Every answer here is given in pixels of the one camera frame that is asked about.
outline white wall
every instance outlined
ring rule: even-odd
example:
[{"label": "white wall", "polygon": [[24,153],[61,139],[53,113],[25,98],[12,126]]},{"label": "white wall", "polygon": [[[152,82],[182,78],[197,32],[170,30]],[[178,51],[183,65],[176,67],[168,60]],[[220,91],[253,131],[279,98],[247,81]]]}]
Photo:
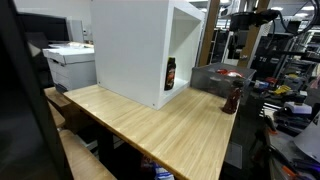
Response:
[{"label": "white wall", "polygon": [[90,0],[14,0],[19,12],[46,14],[82,20],[91,34]]}]

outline ceiling light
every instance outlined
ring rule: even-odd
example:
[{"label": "ceiling light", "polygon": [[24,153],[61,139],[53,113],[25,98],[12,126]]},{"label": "ceiling light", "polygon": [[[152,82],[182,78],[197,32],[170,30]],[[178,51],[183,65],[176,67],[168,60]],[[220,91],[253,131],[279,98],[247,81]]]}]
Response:
[{"label": "ceiling light", "polygon": [[314,10],[314,7],[313,7],[313,6],[305,6],[305,7],[303,7],[301,10],[304,10],[304,11],[312,11],[312,10]]},{"label": "ceiling light", "polygon": [[206,8],[202,8],[202,9],[200,9],[200,11],[207,12],[208,10]]},{"label": "ceiling light", "polygon": [[283,10],[282,7],[272,7],[271,9],[272,9],[272,10],[277,10],[277,11],[282,11],[282,10]]},{"label": "ceiling light", "polygon": [[187,0],[188,2],[206,2],[208,0]]},{"label": "ceiling light", "polygon": [[298,17],[306,17],[306,16],[308,16],[309,14],[307,14],[307,13],[297,13],[296,15],[294,15],[294,16],[298,16]]}]

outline white cabinet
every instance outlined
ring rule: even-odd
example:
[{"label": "white cabinet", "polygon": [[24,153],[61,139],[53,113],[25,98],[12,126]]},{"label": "white cabinet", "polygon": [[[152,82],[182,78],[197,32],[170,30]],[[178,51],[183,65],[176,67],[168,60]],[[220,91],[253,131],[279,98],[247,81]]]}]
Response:
[{"label": "white cabinet", "polygon": [[[204,13],[183,0],[93,0],[98,84],[154,109],[189,85]],[[168,57],[175,84],[164,91]]]}]

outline wooden table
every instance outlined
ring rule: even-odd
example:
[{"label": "wooden table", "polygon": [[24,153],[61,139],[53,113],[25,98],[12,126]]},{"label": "wooden table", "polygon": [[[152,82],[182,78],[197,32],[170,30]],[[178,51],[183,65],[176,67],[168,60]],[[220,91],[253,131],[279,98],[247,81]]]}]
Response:
[{"label": "wooden table", "polygon": [[64,117],[49,102],[48,104],[56,127],[62,128],[66,123]]},{"label": "wooden table", "polygon": [[62,130],[59,135],[75,180],[116,180],[71,131]]},{"label": "wooden table", "polygon": [[219,178],[235,119],[225,99],[188,88],[157,111],[98,85],[64,95],[179,179]]}]

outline brown bottle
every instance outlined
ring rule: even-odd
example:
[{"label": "brown bottle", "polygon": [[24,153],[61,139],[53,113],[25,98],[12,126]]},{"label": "brown bottle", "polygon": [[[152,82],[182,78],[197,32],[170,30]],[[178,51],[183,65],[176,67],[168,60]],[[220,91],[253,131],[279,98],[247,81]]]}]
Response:
[{"label": "brown bottle", "polygon": [[222,108],[223,112],[228,114],[233,114],[237,111],[238,102],[242,95],[242,87],[243,87],[242,80],[237,79],[232,82],[232,88],[228,96],[227,102]]},{"label": "brown bottle", "polygon": [[164,90],[168,91],[173,88],[174,76],[176,71],[176,59],[174,57],[169,57],[166,73],[166,81],[164,84]]}]

